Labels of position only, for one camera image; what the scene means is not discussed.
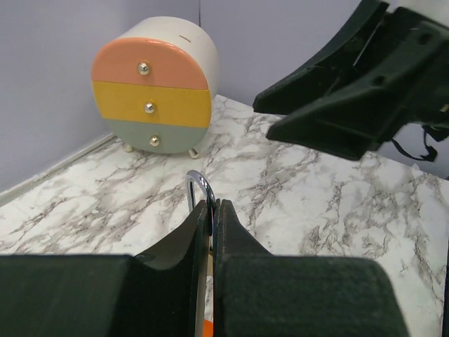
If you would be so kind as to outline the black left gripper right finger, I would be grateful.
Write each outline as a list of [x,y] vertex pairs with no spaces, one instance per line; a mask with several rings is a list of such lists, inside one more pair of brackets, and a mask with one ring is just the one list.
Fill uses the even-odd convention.
[[213,234],[215,336],[407,336],[388,275],[377,262],[278,256],[220,200]]

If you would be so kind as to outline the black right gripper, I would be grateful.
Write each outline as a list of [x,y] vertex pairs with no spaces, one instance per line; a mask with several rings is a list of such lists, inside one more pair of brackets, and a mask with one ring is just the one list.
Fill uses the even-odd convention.
[[448,28],[388,7],[361,1],[318,53],[256,95],[255,112],[286,114],[268,139],[358,161],[406,124],[448,130]]

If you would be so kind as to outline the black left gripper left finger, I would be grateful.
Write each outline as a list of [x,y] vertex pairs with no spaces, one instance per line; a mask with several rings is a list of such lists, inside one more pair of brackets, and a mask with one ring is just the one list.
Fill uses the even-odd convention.
[[2,336],[201,336],[208,207],[131,255],[3,255]]

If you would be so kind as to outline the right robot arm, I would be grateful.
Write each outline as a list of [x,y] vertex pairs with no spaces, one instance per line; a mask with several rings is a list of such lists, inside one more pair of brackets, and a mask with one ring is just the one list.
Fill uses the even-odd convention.
[[408,124],[448,137],[448,2],[362,1],[306,63],[258,93],[269,140],[358,161]]

